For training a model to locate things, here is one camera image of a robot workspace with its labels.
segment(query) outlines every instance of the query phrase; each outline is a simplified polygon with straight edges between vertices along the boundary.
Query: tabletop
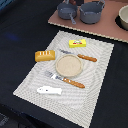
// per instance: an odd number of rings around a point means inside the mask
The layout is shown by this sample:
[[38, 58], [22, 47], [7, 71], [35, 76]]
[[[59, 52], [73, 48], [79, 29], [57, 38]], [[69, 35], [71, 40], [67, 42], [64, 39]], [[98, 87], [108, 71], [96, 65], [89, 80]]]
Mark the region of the tabletop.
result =
[[128, 44], [48, 24], [61, 0], [22, 0], [0, 14], [0, 103], [55, 128], [82, 128], [13, 95], [59, 30], [114, 44], [90, 128], [128, 127]]

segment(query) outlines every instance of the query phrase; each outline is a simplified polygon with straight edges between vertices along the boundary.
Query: butter block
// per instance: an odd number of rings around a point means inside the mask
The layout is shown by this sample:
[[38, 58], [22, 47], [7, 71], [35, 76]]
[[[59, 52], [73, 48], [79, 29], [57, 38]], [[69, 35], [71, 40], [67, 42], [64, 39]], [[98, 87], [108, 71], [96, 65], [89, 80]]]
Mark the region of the butter block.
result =
[[49, 50], [49, 51], [37, 51], [35, 53], [35, 61], [49, 61], [49, 60], [55, 60], [55, 51]]
[[75, 48], [75, 47], [86, 47], [86, 40], [69, 40], [69, 47]]

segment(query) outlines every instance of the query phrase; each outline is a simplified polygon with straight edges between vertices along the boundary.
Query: cheese knife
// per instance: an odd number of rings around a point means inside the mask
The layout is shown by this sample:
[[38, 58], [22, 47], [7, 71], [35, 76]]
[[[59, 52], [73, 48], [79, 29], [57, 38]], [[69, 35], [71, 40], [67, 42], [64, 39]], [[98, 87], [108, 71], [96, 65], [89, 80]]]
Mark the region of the cheese knife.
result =
[[89, 60], [89, 61], [93, 61], [93, 62], [96, 62], [97, 61], [97, 59], [96, 58], [93, 58], [93, 57], [84, 56], [84, 55], [81, 55], [81, 54], [75, 54], [75, 53], [68, 52], [68, 51], [61, 50], [61, 49], [58, 49], [58, 50], [61, 51], [61, 52], [63, 52], [63, 53], [66, 53], [66, 54], [74, 54], [74, 55], [77, 55], [79, 58], [82, 58], [82, 59], [85, 59], [85, 60]]

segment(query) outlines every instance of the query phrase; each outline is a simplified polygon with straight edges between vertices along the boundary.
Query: yellow label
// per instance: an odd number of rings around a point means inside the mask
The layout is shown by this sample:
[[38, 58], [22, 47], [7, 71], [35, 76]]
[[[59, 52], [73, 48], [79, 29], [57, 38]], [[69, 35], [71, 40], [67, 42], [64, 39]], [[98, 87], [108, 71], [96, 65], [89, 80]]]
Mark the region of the yellow label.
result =
[[81, 39], [81, 40], [69, 40], [69, 47], [74, 48], [74, 47], [86, 47], [86, 40]]

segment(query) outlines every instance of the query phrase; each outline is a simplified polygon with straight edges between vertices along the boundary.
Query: fabric cloth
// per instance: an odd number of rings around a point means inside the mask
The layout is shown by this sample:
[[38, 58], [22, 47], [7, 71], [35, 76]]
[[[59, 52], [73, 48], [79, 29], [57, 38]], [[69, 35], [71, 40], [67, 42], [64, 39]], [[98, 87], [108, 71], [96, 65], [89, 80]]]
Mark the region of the fabric cloth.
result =
[[[87, 45], [81, 48], [69, 48], [68, 42], [71, 39], [85, 39]], [[60, 31], [47, 48], [47, 50], [55, 50], [56, 59], [38, 62], [13, 94], [84, 128], [89, 128], [113, 46]], [[57, 74], [55, 63], [64, 55], [58, 51], [58, 48], [97, 58], [97, 62], [81, 59], [83, 72], [72, 78], [84, 84], [84, 89], [45, 76], [46, 70]], [[62, 88], [62, 95], [40, 95], [37, 89], [42, 86]]]

